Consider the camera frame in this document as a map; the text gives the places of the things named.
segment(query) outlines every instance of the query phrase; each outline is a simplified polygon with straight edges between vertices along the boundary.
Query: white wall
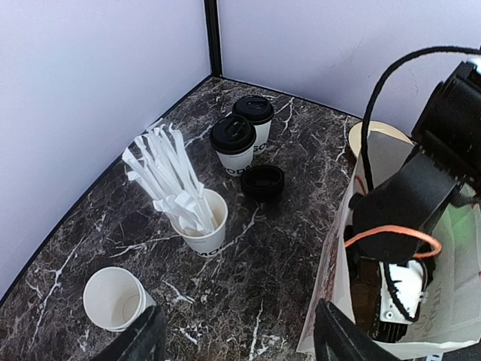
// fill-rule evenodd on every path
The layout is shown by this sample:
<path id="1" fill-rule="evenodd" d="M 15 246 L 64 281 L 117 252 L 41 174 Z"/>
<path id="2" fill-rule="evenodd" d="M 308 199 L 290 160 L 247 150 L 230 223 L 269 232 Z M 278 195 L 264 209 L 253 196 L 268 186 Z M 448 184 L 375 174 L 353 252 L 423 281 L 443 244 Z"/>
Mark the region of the white wall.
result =
<path id="1" fill-rule="evenodd" d="M 433 45 L 479 47 L 479 0 L 219 0 L 224 75 L 362 116 L 386 68 Z M 466 59 L 433 55 L 388 80 L 373 119 L 410 132 Z"/>
<path id="2" fill-rule="evenodd" d="M 210 73 L 202 0 L 0 2 L 0 297 L 147 125 Z"/>

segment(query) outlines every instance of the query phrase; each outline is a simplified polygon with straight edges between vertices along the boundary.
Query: black marble table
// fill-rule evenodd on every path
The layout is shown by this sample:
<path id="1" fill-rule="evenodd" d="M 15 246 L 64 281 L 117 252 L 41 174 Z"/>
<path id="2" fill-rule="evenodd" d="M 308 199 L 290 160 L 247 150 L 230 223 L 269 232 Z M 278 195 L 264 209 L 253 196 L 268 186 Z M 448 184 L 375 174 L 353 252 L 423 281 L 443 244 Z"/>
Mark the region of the black marble table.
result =
<path id="1" fill-rule="evenodd" d="M 258 204 L 224 173 L 207 134 L 246 94 L 276 115 L 255 164 L 278 165 L 286 189 Z M 357 119 L 291 96 L 211 78 L 166 118 L 180 129 L 199 179 L 229 208 L 227 247 L 191 251 L 118 162 L 58 228 L 0 308 L 0 360 L 84 360 L 115 334 L 94 326 L 82 291 L 100 268 L 136 275 L 168 318 L 168 358 L 304 360 L 295 353 L 322 242 L 352 172 L 346 135 Z"/>

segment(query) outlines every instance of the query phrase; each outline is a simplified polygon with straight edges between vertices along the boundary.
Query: beige plate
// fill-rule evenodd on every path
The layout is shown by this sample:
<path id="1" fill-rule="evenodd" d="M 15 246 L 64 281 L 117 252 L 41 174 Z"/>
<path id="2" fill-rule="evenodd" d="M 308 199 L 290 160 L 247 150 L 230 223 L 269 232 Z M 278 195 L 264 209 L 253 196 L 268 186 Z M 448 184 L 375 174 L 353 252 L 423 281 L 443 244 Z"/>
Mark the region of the beige plate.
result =
<path id="1" fill-rule="evenodd" d="M 354 125 L 349 131 L 349 146 L 351 147 L 351 150 L 356 158 L 361 151 L 361 127 L 362 122 Z M 406 143 L 413 143 L 401 130 L 396 129 L 394 126 L 390 126 L 386 123 L 370 121 L 369 132 L 380 132 L 393 138 L 405 141 Z"/>

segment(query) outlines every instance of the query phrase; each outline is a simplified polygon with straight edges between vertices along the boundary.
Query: black lid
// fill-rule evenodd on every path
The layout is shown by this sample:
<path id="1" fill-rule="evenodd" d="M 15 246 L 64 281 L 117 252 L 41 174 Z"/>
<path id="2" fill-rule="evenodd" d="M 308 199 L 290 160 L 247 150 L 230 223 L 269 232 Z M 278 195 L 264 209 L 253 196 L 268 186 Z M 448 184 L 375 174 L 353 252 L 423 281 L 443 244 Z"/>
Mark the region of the black lid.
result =
<path id="1" fill-rule="evenodd" d="M 259 202 L 278 197 L 284 190 L 284 171 L 274 165 L 257 165 L 240 177 L 240 188 L 246 196 Z"/>
<path id="2" fill-rule="evenodd" d="M 228 115 L 210 130 L 213 149 L 224 154 L 238 154 L 252 147 L 256 141 L 256 129 L 239 115 Z"/>
<path id="3" fill-rule="evenodd" d="M 272 104 L 263 96 L 244 96 L 234 103 L 232 111 L 254 125 L 267 123 L 274 116 Z"/>

